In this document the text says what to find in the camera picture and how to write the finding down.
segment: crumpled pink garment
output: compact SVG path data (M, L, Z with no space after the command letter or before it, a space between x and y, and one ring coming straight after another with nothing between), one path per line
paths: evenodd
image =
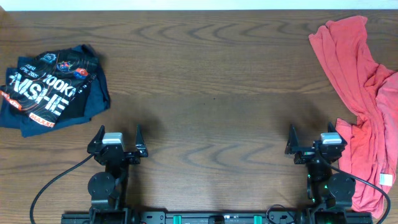
M354 16L328 21L309 39L329 81L356 125L337 119L336 130L348 145L339 160L341 170L380 187L380 174L396 180L398 159L398 73L376 63L366 45L368 19ZM352 209L379 218L384 197L372 187L356 182Z

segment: dark blue cloth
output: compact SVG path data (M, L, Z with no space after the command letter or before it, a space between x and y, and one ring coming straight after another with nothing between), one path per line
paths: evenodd
M91 54L94 52L85 45L75 47L74 50ZM31 58L20 57L18 66L23 66L31 61ZM6 79L16 72L16 68L8 68L6 71ZM20 129L23 137L35 136L50 131L65 128L74 124L83 124L91 120L91 118L110 107L110 97L108 87L106 85L105 74L101 66L96 69L96 78L91 82L90 94L88 95L84 116L81 118L71 118L58 121L53 128L43 126L31 120L25 114L11 113L11 105L8 101L3 100L0 111L0 126L5 128Z

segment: table surface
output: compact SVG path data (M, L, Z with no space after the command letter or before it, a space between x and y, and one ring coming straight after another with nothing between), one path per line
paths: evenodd
M0 12L0 71L18 56L91 44L101 55L111 109L91 122L31 138L0 128L0 222L29 223L36 193L86 156L104 124L134 147L141 124L149 158L132 167L131 206L266 210L306 199L304 166L284 155L289 124L304 142L328 121L355 117L308 41L328 20L369 18L374 59L398 69L396 11ZM51 185L37 223L87 211L90 160ZM398 222L398 188L386 223Z

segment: white backdrop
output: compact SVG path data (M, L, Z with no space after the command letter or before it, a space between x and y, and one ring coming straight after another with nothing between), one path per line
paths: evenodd
M6 11L398 9L398 0L0 0Z

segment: thin wire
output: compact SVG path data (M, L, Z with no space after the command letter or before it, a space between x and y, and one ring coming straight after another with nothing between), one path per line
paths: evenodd
M266 218L268 218L268 220L269 220L271 223L275 224L275 223L274 223L273 221L271 221L271 219L268 217L268 213L269 213L269 211L270 211L272 208L274 208L274 207L276 207L276 206L282 207L282 208L290 215L290 217L293 218L293 222L294 222L294 216L293 216L289 211L287 211L287 209L286 209L283 205L275 204L275 205L269 207L268 210L267 210L267 212L266 212Z
M47 189L47 187L49 187L52 183L54 183L56 180L58 180L59 178L61 178L62 176L64 176L65 174L69 173L70 171L76 169L77 167L80 167L81 165L83 165L85 162L87 162L89 159L91 159L94 156L94 154L89 155L85 160L79 162L78 164L76 164L75 166L73 166L72 168L66 170L65 172L61 173L60 175L54 177L49 183L47 183L42 190L40 190L35 199L33 199L32 205L30 206L30 222L32 224L36 224L35 219L33 217L33 209L35 208L35 204L37 202L37 200L39 199L39 197L42 195L42 193L44 192L45 189Z
M391 209L391 201L390 201L390 197L388 197L387 193L385 193L385 192L384 192L382 189L380 189L378 186L376 186L376 185L374 185L374 184L371 184L371 183L369 183L369 182L366 181L366 180L363 180L363 179L361 179L361 178L359 178L359 177L356 177L356 176L354 176L354 175L352 175L352 174L349 174L349 173L347 173L347 172L344 172L344 171L342 171L342 170L340 170L340 169L337 169L336 167L330 165L330 164L326 161L326 159L323 158L323 156L320 154L319 150L317 150L317 155L318 155L318 157L320 158L320 160L324 163L324 165L326 165L327 167L329 167L329 168L331 168L331 169L333 169L333 170L335 170L335 171L337 171L337 172L340 172L340 173L342 173L342 174L346 174L346 175L350 176L351 178L353 178L353 179L355 179L355 180L357 180L357 181L359 181L359 182L362 182L362 183L364 183L364 184L366 184L366 185L368 185L368 186L371 186L372 188L376 189L376 190L379 191L381 194L383 194L383 196L384 196L384 197L386 198L386 200L387 200L387 209L386 209L386 211L384 212L384 215L380 218L380 220L378 221L377 224L381 224L381 223L387 218L388 213L390 212L390 209Z

